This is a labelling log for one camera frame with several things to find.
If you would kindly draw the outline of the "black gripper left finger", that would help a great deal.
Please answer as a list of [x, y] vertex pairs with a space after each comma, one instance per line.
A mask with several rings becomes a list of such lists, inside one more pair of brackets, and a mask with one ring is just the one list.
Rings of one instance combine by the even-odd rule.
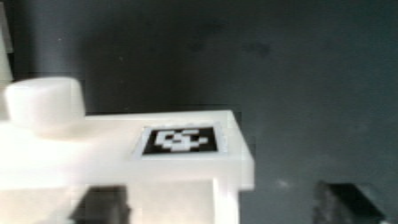
[[129, 224], [124, 186], [90, 187], [69, 215], [72, 224]]

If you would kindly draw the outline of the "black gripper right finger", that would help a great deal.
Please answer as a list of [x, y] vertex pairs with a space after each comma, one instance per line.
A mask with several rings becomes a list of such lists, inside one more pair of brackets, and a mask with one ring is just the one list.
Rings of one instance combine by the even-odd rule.
[[319, 182], [314, 199], [311, 224], [391, 224], [355, 184]]

